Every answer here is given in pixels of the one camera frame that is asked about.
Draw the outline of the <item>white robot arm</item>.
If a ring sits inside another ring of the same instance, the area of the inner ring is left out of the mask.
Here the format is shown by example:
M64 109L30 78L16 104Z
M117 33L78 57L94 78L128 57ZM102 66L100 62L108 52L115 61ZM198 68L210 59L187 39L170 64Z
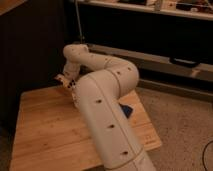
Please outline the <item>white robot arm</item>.
M130 61L92 53L85 44L63 48L66 64L56 76L72 92L106 171L156 171L118 100L137 86Z

